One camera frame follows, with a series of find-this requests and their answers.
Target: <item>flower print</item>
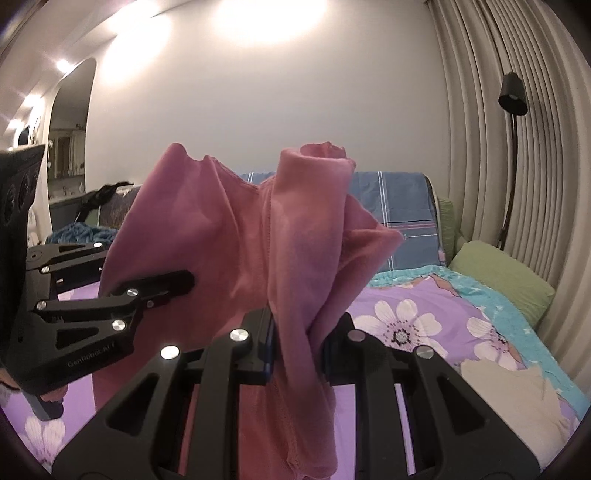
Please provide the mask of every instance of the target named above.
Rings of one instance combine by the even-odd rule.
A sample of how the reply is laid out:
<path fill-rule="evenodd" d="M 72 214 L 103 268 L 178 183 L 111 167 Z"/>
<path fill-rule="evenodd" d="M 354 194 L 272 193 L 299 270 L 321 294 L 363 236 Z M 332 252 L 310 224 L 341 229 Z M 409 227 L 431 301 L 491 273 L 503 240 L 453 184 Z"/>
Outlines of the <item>flower print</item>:
<path fill-rule="evenodd" d="M 517 370 L 517 361 L 509 351 L 509 342 L 496 331 L 486 315 L 482 316 L 485 320 L 471 317 L 466 325 L 472 336 L 484 340 L 474 346 L 474 355 L 481 360 L 486 358 L 496 362 L 507 370 Z"/>
<path fill-rule="evenodd" d="M 22 442 L 37 461 L 51 472 L 51 466 L 63 447 L 66 426 L 63 420 L 40 422 L 36 417 L 28 417 L 25 422 L 25 434 L 19 434 Z"/>
<path fill-rule="evenodd" d="M 438 341 L 430 338 L 441 332 L 441 323 L 432 313 L 418 315 L 417 304 L 402 300 L 396 313 L 387 301 L 380 300 L 374 306 L 373 315 L 360 315 L 354 319 L 355 328 L 380 339 L 386 346 L 412 352 L 418 345 L 431 346 L 443 358 L 447 351 Z"/>

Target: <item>beige cloth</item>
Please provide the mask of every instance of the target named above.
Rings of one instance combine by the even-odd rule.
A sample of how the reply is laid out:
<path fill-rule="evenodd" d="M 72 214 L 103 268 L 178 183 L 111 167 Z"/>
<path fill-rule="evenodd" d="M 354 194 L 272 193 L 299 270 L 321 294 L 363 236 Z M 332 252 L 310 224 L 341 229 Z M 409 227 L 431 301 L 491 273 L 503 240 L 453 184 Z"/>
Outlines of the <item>beige cloth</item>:
<path fill-rule="evenodd" d="M 546 467 L 569 439 L 558 394 L 537 365 L 510 371 L 490 360 L 462 363 L 462 377 Z"/>

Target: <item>black lamp shade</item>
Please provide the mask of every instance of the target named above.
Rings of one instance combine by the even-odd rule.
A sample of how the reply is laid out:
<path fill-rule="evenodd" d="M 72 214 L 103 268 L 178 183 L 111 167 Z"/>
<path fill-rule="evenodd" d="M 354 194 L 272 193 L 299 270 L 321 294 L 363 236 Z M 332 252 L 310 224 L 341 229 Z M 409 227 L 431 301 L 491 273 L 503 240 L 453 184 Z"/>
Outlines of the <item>black lamp shade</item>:
<path fill-rule="evenodd" d="M 510 72 L 503 78 L 499 105 L 511 115 L 521 116 L 528 112 L 525 85 L 515 72 Z"/>

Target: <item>purple bedsheet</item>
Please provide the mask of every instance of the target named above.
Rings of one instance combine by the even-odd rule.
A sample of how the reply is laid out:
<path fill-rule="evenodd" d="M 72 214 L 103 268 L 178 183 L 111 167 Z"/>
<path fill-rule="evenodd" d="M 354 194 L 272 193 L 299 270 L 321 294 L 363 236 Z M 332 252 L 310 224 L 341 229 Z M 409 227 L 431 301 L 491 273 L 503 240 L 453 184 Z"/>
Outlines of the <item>purple bedsheet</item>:
<path fill-rule="evenodd" d="M 392 348 L 411 352 L 429 345 L 452 366 L 467 359 L 488 359 L 502 367 L 524 369 L 519 353 L 500 335 L 479 309 L 467 300 L 440 288 L 434 278 L 416 285 L 365 288 L 348 312 L 355 326 Z M 337 407 L 335 437 L 339 469 L 333 480 L 352 480 L 355 467 L 355 389 L 335 388 Z M 571 424 L 578 425 L 573 408 L 561 400 L 561 410 Z M 408 474 L 415 473 L 411 438 L 404 435 Z"/>
<path fill-rule="evenodd" d="M 60 296 L 61 300 L 94 298 L 98 284 Z M 406 351 L 430 345 L 451 365 L 487 358 L 508 369 L 523 369 L 518 352 L 492 326 L 486 315 L 467 300 L 440 288 L 434 278 L 416 285 L 365 288 L 349 308 L 357 328 L 380 338 L 384 344 Z M 355 476 L 355 388 L 335 388 L 335 439 L 338 470 L 333 480 Z M 64 416 L 39 422 L 22 395 L 12 395 L 4 408 L 7 417 L 35 457 L 49 469 L 53 459 L 95 413 L 92 379 L 70 385 L 64 398 Z M 574 410 L 561 400 L 563 415 L 578 425 Z M 408 474 L 414 473 L 410 434 L 405 434 Z"/>

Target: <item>fabric fold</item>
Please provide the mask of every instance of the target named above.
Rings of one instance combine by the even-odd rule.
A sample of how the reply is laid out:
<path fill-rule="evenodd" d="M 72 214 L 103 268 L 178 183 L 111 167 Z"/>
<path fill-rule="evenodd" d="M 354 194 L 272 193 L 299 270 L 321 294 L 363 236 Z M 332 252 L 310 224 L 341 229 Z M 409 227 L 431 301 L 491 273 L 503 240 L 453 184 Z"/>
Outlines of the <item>fabric fold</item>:
<path fill-rule="evenodd" d="M 344 149 L 310 144 L 281 152 L 276 175 L 254 186 L 171 145 L 109 250 L 100 294 L 183 268 L 197 284 L 145 312 L 135 352 L 93 376 L 97 407 L 162 346 L 203 347 L 269 304 L 281 355 L 269 385 L 241 388 L 241 478 L 332 475 L 335 399 L 317 371 L 320 347 L 402 242 L 347 194 L 354 169 Z"/>

